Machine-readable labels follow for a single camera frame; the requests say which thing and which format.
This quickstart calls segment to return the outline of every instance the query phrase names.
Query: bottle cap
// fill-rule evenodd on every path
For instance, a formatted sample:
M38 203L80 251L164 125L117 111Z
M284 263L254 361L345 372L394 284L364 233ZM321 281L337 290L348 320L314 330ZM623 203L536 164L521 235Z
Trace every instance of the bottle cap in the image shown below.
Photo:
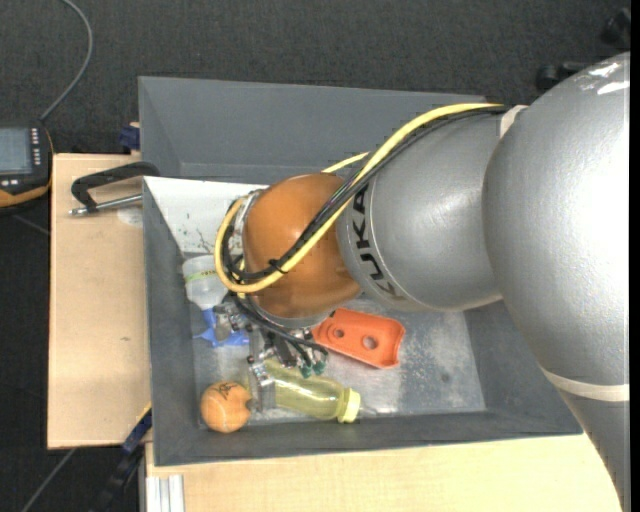
M344 410L338 414L340 423L352 423L358 417L360 411L360 393L351 388L344 390Z

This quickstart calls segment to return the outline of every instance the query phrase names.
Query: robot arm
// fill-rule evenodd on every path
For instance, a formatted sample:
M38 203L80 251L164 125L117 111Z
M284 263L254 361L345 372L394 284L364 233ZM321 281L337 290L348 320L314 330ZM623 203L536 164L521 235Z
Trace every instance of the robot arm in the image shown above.
M630 507L629 91L623 54L517 116L488 105L421 116L359 155L345 182L300 176L261 193L242 219L242 259L223 250L231 215L218 273L283 331L360 291L405 311L503 299Z

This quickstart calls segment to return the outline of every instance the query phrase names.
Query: orange plastic part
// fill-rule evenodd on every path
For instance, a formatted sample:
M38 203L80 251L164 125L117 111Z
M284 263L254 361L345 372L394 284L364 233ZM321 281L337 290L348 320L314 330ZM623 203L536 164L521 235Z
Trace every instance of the orange plastic part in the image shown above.
M397 366L404 333L393 318L343 308L313 329L320 345L376 368Z
M264 191L249 210L242 233L247 270L268 267L272 258L289 250L342 183L331 174L305 174ZM253 299L272 315L305 318L328 314L359 293L340 255L334 225L298 265Z

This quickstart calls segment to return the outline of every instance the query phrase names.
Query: orange object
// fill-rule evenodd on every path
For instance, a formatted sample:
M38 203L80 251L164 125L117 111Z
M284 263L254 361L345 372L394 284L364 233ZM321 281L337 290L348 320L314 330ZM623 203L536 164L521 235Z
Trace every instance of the orange object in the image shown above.
M269 260L289 250L342 183L331 174L307 174L283 180L263 192L250 208L242 233L246 269L255 272L265 268ZM328 314L359 293L332 226L298 265L253 298L272 315L306 318Z
M320 345L376 368L399 363L404 333L404 326L397 320L342 308L313 330Z
M202 394L200 412L202 419L212 430L235 432L249 421L251 411L247 402L249 393L240 384L231 381L220 381L209 386Z

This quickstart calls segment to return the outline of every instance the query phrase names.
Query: display screen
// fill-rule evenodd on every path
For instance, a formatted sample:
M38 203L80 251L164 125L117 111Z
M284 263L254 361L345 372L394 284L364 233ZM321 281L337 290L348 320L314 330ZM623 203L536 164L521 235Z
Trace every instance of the display screen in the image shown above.
M0 175L30 174L29 130L25 128L0 128Z

